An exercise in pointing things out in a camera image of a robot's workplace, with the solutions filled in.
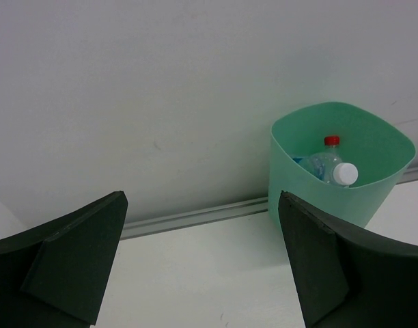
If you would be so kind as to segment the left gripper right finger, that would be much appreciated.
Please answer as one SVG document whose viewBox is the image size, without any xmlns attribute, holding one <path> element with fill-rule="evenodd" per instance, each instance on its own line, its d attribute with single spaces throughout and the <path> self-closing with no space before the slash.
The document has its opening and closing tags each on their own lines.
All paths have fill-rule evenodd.
<svg viewBox="0 0 418 328">
<path fill-rule="evenodd" d="M 283 192 L 279 220 L 306 327 L 418 327 L 418 246 Z"/>
</svg>

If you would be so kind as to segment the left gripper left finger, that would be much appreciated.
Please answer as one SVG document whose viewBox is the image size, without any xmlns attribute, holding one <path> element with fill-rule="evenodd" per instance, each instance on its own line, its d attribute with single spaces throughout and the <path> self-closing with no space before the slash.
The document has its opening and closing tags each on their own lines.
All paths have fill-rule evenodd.
<svg viewBox="0 0 418 328">
<path fill-rule="evenodd" d="M 127 209 L 114 191 L 0 239 L 0 327 L 95 325 Z"/>
</svg>

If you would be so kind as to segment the Aquafina bottle white cap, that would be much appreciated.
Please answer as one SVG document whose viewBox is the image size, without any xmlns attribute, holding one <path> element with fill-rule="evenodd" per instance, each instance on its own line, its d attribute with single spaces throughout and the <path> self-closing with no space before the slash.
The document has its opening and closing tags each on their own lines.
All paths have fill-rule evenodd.
<svg viewBox="0 0 418 328">
<path fill-rule="evenodd" d="M 315 176 L 318 180 L 338 187 L 349 187 L 359 177 L 357 167 L 344 162 L 337 154 L 320 152 L 313 154 L 300 162 L 302 168 Z"/>
</svg>

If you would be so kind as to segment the large red-cap cola bottle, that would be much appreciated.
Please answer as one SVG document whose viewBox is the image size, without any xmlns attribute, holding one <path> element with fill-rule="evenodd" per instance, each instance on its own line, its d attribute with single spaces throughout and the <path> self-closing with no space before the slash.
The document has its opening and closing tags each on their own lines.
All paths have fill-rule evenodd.
<svg viewBox="0 0 418 328">
<path fill-rule="evenodd" d="M 338 135 L 329 135 L 324 138 L 325 151 L 335 156 L 339 155 L 340 138 Z"/>
</svg>

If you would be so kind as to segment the clear Pocari bottle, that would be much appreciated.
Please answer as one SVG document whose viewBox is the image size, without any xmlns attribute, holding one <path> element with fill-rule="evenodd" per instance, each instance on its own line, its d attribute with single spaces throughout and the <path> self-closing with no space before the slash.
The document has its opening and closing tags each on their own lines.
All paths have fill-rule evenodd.
<svg viewBox="0 0 418 328">
<path fill-rule="evenodd" d="M 310 170 L 310 164 L 309 164 L 309 157 L 308 156 L 295 156 L 292 158 L 292 160 L 300 165 L 305 170 Z"/>
</svg>

